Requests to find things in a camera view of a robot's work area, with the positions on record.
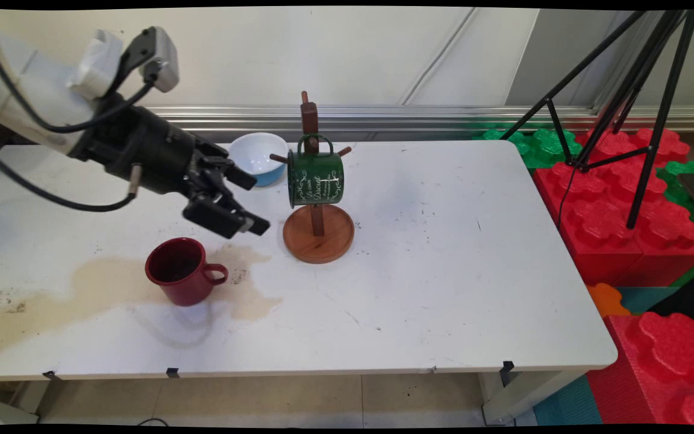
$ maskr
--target red foam block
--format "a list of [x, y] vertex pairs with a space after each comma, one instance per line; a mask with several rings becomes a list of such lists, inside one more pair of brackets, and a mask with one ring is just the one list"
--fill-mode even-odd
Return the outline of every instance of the red foam block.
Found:
[[[532, 175], [534, 184], [537, 185], [537, 190], [545, 201], [545, 206], [548, 207], [548, 212], [550, 212], [554, 222], [558, 219], [559, 205], [561, 205], [564, 192], [567, 191], [571, 175], [571, 166], [564, 162], [558, 162], [549, 169], [538, 168]], [[606, 183], [598, 176], [577, 171], [567, 198], [564, 200], [564, 206], [569, 206], [576, 201], [597, 200], [603, 196], [606, 187]]]
[[561, 238], [586, 284], [615, 282], [642, 257], [626, 215], [603, 198], [564, 204]]
[[[590, 134], [593, 130], [589, 130], [584, 136], [584, 140], [589, 139]], [[610, 157], [619, 156], [620, 154], [625, 154], [626, 152], [634, 151], [638, 146], [634, 145], [629, 139], [628, 135], [620, 131], [617, 134], [612, 134], [611, 130], [606, 131], [601, 138], [596, 143], [596, 148], [590, 152], [590, 162], [595, 163], [600, 160], [609, 159]]]
[[634, 240], [642, 257], [620, 275], [615, 286], [665, 288], [694, 267], [694, 222], [682, 206], [670, 201], [643, 203]]
[[604, 322], [617, 361], [587, 373], [601, 421], [694, 425], [694, 321], [647, 312]]
[[[633, 204], [634, 196], [636, 195], [636, 187], [639, 185], [639, 178], [642, 176], [643, 166], [644, 162], [628, 159], [601, 168], [601, 178], [607, 183], [607, 197], [612, 203], [628, 210], [631, 209], [631, 204]], [[653, 168], [647, 181], [647, 190], [645, 190], [642, 201], [644, 203], [666, 201], [666, 197], [663, 195], [666, 188], [666, 182], [655, 176], [655, 168]]]
[[[641, 128], [630, 139], [631, 143], [636, 145], [636, 148], [648, 146], [650, 139], [652, 139], [652, 130]], [[677, 132], [663, 129], [663, 135], [660, 137], [660, 145], [658, 146], [658, 154], [655, 156], [655, 167], [664, 167], [667, 162], [686, 163], [687, 154], [689, 154], [689, 145], [680, 141], [680, 135]]]

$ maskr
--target green mug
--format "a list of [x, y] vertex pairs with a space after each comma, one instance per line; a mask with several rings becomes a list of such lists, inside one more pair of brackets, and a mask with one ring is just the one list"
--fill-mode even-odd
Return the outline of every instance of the green mug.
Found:
[[[328, 154], [301, 153], [301, 145], [309, 137], [328, 142]], [[289, 200], [297, 205], [339, 203], [345, 190], [345, 171], [342, 157], [334, 152], [334, 144], [320, 134], [301, 136], [296, 154], [289, 150]]]

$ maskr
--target mug handle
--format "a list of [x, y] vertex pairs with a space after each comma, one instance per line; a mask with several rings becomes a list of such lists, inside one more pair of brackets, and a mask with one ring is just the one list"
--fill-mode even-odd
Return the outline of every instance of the mug handle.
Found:
[[304, 143], [304, 140], [307, 140], [309, 137], [317, 137], [319, 139], [323, 139], [323, 140], [327, 141], [328, 147], [331, 149], [331, 154], [334, 153], [334, 144], [331, 143], [330, 140], [328, 140], [328, 137], [322, 136], [320, 134], [305, 134], [305, 135], [301, 136], [299, 143], [296, 147], [296, 153], [297, 154], [301, 154], [301, 144]]
[[212, 275], [209, 274], [207, 280], [209, 280], [210, 284], [212, 285], [220, 285], [221, 283], [226, 282], [227, 278], [229, 277], [229, 271], [225, 266], [221, 265], [220, 263], [207, 263], [203, 267], [203, 271], [218, 271], [224, 275], [224, 277], [214, 278], [212, 277]]

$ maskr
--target black tripod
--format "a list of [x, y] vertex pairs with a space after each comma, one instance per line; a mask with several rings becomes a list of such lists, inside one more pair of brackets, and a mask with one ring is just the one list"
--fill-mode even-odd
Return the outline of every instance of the black tripod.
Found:
[[[620, 27], [617, 27], [614, 32], [612, 32], [607, 38], [601, 42], [589, 55], [587, 55], [584, 60], [581, 61], [578, 66], [575, 66], [569, 74], [567, 74], [564, 79], [561, 80], [556, 86], [551, 89], [545, 96], [543, 96], [537, 104], [529, 109], [528, 113], [523, 115], [520, 120], [501, 137], [502, 140], [507, 140], [513, 133], [518, 131], [521, 126], [523, 126], [526, 121], [529, 121], [532, 116], [537, 113], [543, 106], [548, 106], [548, 111], [551, 112], [551, 118], [553, 119], [553, 124], [558, 134], [559, 141], [561, 141], [561, 146], [564, 149], [564, 156], [566, 164], [574, 166], [572, 170], [571, 177], [569, 179], [569, 187], [572, 185], [572, 179], [574, 179], [575, 171], [580, 169], [583, 173], [587, 172], [592, 168], [597, 168], [599, 166], [608, 165], [610, 163], [619, 162], [620, 160], [628, 159], [629, 157], [639, 156], [640, 154], [647, 154], [644, 165], [642, 166], [642, 173], [639, 177], [639, 185], [636, 187], [636, 195], [634, 196], [634, 201], [631, 204], [631, 211], [628, 214], [628, 222], [626, 227], [632, 230], [636, 225], [636, 218], [639, 216], [639, 208], [642, 206], [642, 200], [644, 199], [644, 193], [647, 189], [647, 181], [649, 180], [650, 172], [652, 171], [652, 164], [655, 162], [655, 156], [658, 153], [658, 146], [660, 143], [660, 138], [663, 135], [664, 126], [666, 126], [666, 118], [669, 116], [669, 109], [671, 108], [671, 101], [674, 97], [674, 91], [677, 89], [677, 82], [680, 79], [680, 72], [682, 72], [682, 65], [684, 64], [685, 57], [687, 55], [687, 49], [689, 47], [689, 41], [692, 38], [692, 31], [694, 30], [694, 9], [680, 9], [673, 11], [664, 11], [655, 28], [650, 34], [647, 42], [645, 42], [642, 51], [639, 52], [639, 56], [634, 60], [631, 69], [623, 78], [620, 83], [619, 88], [612, 96], [611, 101], [606, 106], [606, 108], [601, 112], [601, 116], [598, 123], [595, 125], [593, 132], [590, 134], [590, 138], [586, 143], [582, 143], [583, 149], [579, 156], [573, 159], [569, 152], [569, 146], [567, 146], [567, 140], [564, 138], [564, 133], [561, 130], [561, 121], [558, 120], [558, 115], [556, 114], [556, 108], [553, 105], [553, 97], [556, 96], [561, 89], [569, 84], [575, 77], [580, 74], [583, 69], [586, 68], [592, 61], [595, 60], [598, 55], [600, 55], [604, 50], [609, 47], [615, 39], [619, 38], [626, 30], [628, 30], [634, 22], [636, 22], [640, 17], [644, 15], [644, 11], [636, 11], [628, 19], [625, 20]], [[652, 72], [652, 67], [655, 66], [655, 62], [658, 61], [660, 53], [663, 52], [663, 47], [666, 46], [666, 42], [671, 37], [674, 30], [676, 30], [680, 24], [684, 21], [684, 27], [682, 29], [682, 36], [680, 42], [678, 42], [677, 53], [674, 55], [674, 61], [671, 66], [671, 71], [669, 73], [669, 79], [666, 82], [666, 90], [663, 92], [663, 99], [660, 102], [660, 108], [658, 109], [658, 116], [655, 120], [655, 127], [652, 129], [652, 139], [649, 141], [649, 145], [644, 148], [639, 148], [635, 151], [626, 152], [625, 154], [620, 154], [619, 156], [611, 157], [610, 159], [600, 160], [600, 162], [590, 163], [587, 162], [590, 157], [590, 152], [592, 152], [596, 146], [596, 143], [601, 138], [608, 128], [612, 128], [612, 132], [617, 133], [623, 126], [625, 118], [628, 116], [628, 112], [633, 107], [636, 97], [639, 95], [639, 91], [647, 82], [650, 72]], [[614, 116], [619, 113], [617, 120], [614, 121]], [[561, 222], [561, 209], [559, 209], [559, 222]]]

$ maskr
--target red mug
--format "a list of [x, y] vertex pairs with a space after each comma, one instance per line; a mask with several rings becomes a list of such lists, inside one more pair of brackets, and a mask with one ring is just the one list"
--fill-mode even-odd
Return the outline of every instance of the red mug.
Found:
[[[212, 271], [224, 277], [214, 278]], [[204, 300], [214, 286], [226, 282], [229, 272], [221, 264], [205, 262], [205, 248], [198, 240], [174, 238], [149, 254], [146, 277], [159, 285], [173, 304], [191, 306]]]

